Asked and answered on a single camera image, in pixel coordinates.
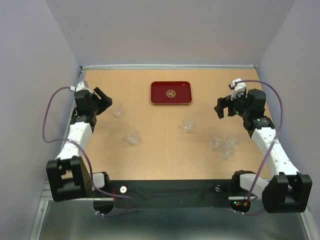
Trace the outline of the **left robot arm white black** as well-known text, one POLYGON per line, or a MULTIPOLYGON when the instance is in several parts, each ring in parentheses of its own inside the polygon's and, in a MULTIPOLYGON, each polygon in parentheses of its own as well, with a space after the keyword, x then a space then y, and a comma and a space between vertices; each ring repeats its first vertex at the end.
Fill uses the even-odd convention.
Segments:
POLYGON ((61 138, 63 147, 54 160, 46 164, 46 173, 54 201, 89 198, 93 191, 100 197, 111 193, 106 172, 93 173, 85 147, 92 136, 97 116, 112 105, 112 99, 98 87, 90 90, 83 82, 68 88, 74 93, 75 107, 69 133, 61 138))

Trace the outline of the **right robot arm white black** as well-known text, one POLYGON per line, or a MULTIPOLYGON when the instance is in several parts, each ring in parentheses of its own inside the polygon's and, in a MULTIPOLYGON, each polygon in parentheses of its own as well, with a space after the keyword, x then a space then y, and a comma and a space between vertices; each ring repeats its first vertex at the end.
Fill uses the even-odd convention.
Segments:
POLYGON ((267 213, 303 213, 308 204, 312 179, 302 174, 290 161, 281 143, 272 120, 265 115, 266 94, 259 89, 236 90, 226 97, 220 97, 214 107, 218 117, 238 115, 250 138, 263 155, 270 180, 260 177, 260 171, 236 171, 230 182, 235 195, 254 195, 261 199, 267 213))

